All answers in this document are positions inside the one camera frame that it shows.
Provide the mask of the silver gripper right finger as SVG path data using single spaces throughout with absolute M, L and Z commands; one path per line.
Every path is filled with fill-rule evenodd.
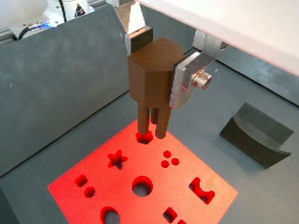
M 169 107 L 177 109 L 191 98 L 195 88 L 205 89 L 211 75 L 205 72 L 209 64 L 224 52 L 227 44 L 197 30 L 193 35 L 192 49 L 173 66 Z

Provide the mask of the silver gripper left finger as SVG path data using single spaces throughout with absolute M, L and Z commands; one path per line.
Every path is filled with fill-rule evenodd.
M 153 41 L 153 29 L 147 25 L 136 31 L 125 34 L 127 54 L 136 52 Z

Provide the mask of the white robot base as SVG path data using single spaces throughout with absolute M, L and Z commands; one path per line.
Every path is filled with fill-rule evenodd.
M 47 7 L 41 15 L 9 26 L 16 40 L 36 32 L 61 25 L 75 18 L 85 16 L 105 2 L 105 0 L 47 0 Z

